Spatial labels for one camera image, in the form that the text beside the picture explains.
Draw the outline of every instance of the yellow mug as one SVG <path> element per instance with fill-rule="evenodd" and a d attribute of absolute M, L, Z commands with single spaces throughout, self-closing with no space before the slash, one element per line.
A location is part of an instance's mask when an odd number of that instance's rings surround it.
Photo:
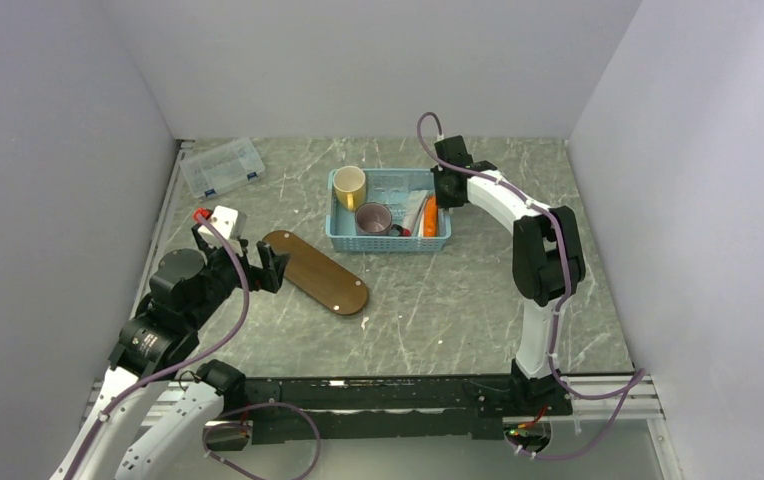
<path fill-rule="evenodd" d="M 338 201 L 351 212 L 355 212 L 367 198 L 367 176 L 358 167 L 339 168 L 332 183 Z"/>

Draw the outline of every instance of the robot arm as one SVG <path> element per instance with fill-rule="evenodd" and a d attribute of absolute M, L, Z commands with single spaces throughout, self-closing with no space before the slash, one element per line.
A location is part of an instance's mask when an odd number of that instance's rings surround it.
<path fill-rule="evenodd" d="M 547 364 L 550 348 L 552 311 L 564 293 L 561 261 L 555 247 L 556 235 L 549 221 L 532 204 L 550 210 L 561 224 L 565 249 L 574 292 L 576 285 L 585 277 L 585 261 L 576 226 L 576 216 L 568 207 L 552 209 L 532 201 L 525 203 L 507 188 L 499 185 L 502 173 L 489 162 L 473 162 L 461 136 L 450 137 L 435 143 L 438 157 L 455 166 L 482 172 L 494 179 L 467 176 L 444 169 L 432 169 L 435 192 L 440 208 L 460 207 L 472 203 L 488 212 L 512 234 L 512 276 L 515 285 L 524 296 L 523 331 L 515 364 L 526 379 L 538 380 L 551 375 Z"/>
<path fill-rule="evenodd" d="M 225 238 L 235 236 L 240 231 L 243 217 L 235 210 L 217 207 L 213 213 L 205 210 L 197 213 L 208 219 Z M 172 374 L 135 390 L 108 415 L 104 413 L 106 407 L 141 378 L 184 361 L 199 344 L 199 329 L 232 291 L 240 286 L 230 253 L 212 246 L 219 242 L 212 235 L 203 234 L 202 230 L 203 227 L 199 225 L 191 229 L 199 251 L 174 250 L 159 262 L 159 269 L 150 277 L 150 293 L 138 305 L 135 318 L 120 330 L 119 340 L 109 357 L 111 365 L 105 374 L 100 396 L 52 479 L 113 478 L 120 459 L 129 448 L 150 407 L 167 388 Z M 250 290 L 278 291 L 289 256 L 276 255 L 269 245 L 258 242 L 262 266 L 256 267 L 250 265 L 247 259 L 247 241 L 238 237 L 235 248 L 238 247 L 240 253 L 232 254 L 238 256 Z M 207 409 L 207 413 L 212 414 L 211 418 L 218 403 L 212 402 Z M 208 415 L 199 413 L 201 411 L 198 407 L 190 421 L 183 422 L 184 426 L 164 425 L 163 431 L 179 434 L 193 428 L 190 427 L 192 424 L 198 424 L 201 428 L 204 422 L 199 421 Z M 97 419 L 101 427 L 91 437 L 90 431 Z M 78 454 L 86 441 L 89 444 L 87 449 L 83 454 Z M 159 450 L 152 448 L 150 451 L 158 455 L 164 448 L 172 449 L 172 446 L 160 447 Z"/>
<path fill-rule="evenodd" d="M 196 376 L 201 381 L 191 384 L 161 420 L 126 451 L 115 480 L 159 478 L 191 438 L 202 432 L 206 422 L 247 403 L 244 374 L 235 368 L 211 360 L 197 370 Z"/>

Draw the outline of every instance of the mug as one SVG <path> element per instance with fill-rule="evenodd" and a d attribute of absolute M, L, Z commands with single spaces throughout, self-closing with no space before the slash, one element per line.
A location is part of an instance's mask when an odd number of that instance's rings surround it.
<path fill-rule="evenodd" d="M 332 183 L 338 201 L 351 212 L 355 212 L 367 198 L 367 176 L 358 167 L 339 168 Z"/>
<path fill-rule="evenodd" d="M 394 223 L 391 210 L 381 203 L 365 203 L 356 210 L 356 233 L 359 235 L 408 235 L 403 227 Z"/>

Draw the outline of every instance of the gray wall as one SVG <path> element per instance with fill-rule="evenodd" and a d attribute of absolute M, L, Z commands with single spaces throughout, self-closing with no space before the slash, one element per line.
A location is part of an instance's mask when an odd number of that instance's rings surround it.
<path fill-rule="evenodd" d="M 687 478 L 764 478 L 764 2 L 645 0 L 570 147 Z"/>
<path fill-rule="evenodd" d="M 110 0 L 177 138 L 567 137 L 640 0 Z"/>
<path fill-rule="evenodd" d="M 174 149 L 99 1 L 0 0 L 0 479 L 73 441 Z"/>

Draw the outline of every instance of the oval wooden board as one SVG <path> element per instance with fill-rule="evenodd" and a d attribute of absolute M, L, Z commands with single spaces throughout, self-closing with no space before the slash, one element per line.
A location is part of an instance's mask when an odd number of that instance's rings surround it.
<path fill-rule="evenodd" d="M 332 313 L 353 315 L 367 304 L 370 293 L 364 281 L 302 238 L 286 230 L 276 230 L 263 240 L 276 253 L 291 254 L 285 278 Z"/>

